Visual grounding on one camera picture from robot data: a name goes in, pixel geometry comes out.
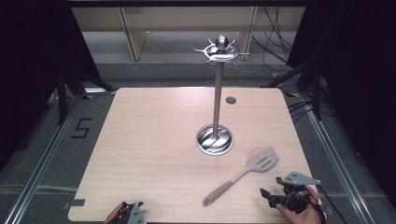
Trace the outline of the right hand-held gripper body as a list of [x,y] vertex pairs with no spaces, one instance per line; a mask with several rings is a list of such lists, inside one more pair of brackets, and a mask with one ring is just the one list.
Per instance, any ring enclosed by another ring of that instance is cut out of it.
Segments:
[[291,172],[285,177],[277,177],[276,183],[283,187],[283,192],[285,193],[284,196],[280,197],[278,203],[290,211],[300,214],[310,202],[311,194],[306,189],[306,186],[319,186],[321,181],[298,172]]

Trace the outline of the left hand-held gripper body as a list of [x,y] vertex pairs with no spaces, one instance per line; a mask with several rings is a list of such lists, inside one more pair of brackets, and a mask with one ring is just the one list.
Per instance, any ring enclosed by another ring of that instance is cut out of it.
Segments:
[[115,224],[146,224],[143,213],[136,203],[124,203]]

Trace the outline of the grey slotted spatula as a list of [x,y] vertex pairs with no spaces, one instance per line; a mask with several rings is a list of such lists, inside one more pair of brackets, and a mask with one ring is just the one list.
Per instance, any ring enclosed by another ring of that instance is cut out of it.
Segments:
[[275,150],[272,147],[263,147],[253,152],[247,161],[246,167],[227,182],[210,192],[202,201],[204,206],[210,205],[233,184],[248,173],[266,173],[271,170],[279,161]]

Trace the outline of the steel utensil rack stand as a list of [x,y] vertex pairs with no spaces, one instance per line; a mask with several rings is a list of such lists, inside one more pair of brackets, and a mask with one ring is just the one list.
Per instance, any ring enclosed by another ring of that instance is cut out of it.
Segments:
[[233,66],[233,61],[238,58],[240,52],[233,46],[234,41],[229,42],[224,35],[220,35],[214,42],[208,42],[207,47],[195,51],[202,52],[208,63],[216,64],[213,121],[198,131],[196,145],[206,155],[222,156],[233,148],[234,143],[233,133],[219,123],[224,64]]

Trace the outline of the person's left hand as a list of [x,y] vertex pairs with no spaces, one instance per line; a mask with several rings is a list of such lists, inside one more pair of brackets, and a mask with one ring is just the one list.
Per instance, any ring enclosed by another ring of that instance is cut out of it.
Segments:
[[124,203],[120,203],[117,205],[113,211],[107,216],[104,224],[111,224],[118,216],[121,211],[121,209],[124,207]]

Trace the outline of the person's right hand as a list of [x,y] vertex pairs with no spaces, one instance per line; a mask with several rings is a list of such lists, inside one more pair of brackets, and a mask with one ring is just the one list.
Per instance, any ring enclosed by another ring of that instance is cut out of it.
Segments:
[[306,186],[306,189],[311,197],[310,203],[302,213],[296,214],[291,212],[287,207],[279,203],[276,205],[276,209],[286,218],[282,221],[282,224],[321,224],[321,217],[317,211],[319,208],[319,196],[311,187]]

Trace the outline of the black tripod stand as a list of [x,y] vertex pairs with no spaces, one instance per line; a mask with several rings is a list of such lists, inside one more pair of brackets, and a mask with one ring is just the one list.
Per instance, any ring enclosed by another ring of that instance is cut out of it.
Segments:
[[105,91],[117,90],[117,88],[106,84],[100,78],[99,74],[94,76],[85,73],[76,67],[63,67],[57,75],[57,90],[60,109],[60,117],[58,121],[59,124],[62,124],[65,121],[68,114],[65,89],[68,88],[74,95],[82,95],[86,92],[81,84],[82,81],[89,81],[92,84],[104,89]]
[[315,57],[309,56],[303,63],[287,72],[284,76],[264,85],[264,88],[274,88],[295,75],[300,75],[296,84],[298,91],[306,91],[309,87],[312,88],[313,112],[316,118],[321,120],[319,112],[320,69],[318,68],[318,60]]

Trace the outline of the black curtain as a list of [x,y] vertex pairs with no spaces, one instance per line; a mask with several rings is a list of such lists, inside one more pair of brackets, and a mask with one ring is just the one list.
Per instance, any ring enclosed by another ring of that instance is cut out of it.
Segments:
[[67,0],[0,0],[0,170],[57,87],[101,79]]
[[289,65],[305,61],[330,19],[316,57],[335,111],[379,187],[396,207],[396,0],[313,0]]

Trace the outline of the beige wooden furniture leg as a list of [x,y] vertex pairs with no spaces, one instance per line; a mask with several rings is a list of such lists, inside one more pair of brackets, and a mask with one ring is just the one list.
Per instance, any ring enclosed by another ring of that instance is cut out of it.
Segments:
[[118,12],[131,58],[133,61],[138,61],[145,46],[148,34],[138,27],[129,7],[119,7]]
[[248,59],[257,13],[258,8],[251,7],[249,9],[247,21],[244,23],[244,29],[235,33],[242,61],[246,61]]

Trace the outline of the metal floor rail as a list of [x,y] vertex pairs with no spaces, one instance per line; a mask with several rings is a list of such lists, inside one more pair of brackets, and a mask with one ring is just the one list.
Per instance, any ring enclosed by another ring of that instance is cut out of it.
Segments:
[[366,201],[352,180],[350,173],[338,154],[322,121],[317,119],[317,116],[312,110],[308,110],[307,114],[361,224],[375,224],[375,219],[372,216]]
[[52,134],[47,146],[45,147],[39,161],[35,166],[35,169],[29,176],[26,184],[21,189],[21,193],[19,194],[19,197],[17,198],[14,205],[11,207],[7,218],[2,221],[1,224],[20,224],[29,203],[32,201],[36,188],[50,164],[50,161],[55,153],[55,149],[59,145],[61,138],[64,135],[65,128],[67,127],[67,124],[80,100],[80,96],[74,96],[70,100],[69,105],[66,107],[65,115],[57,124],[54,133]]

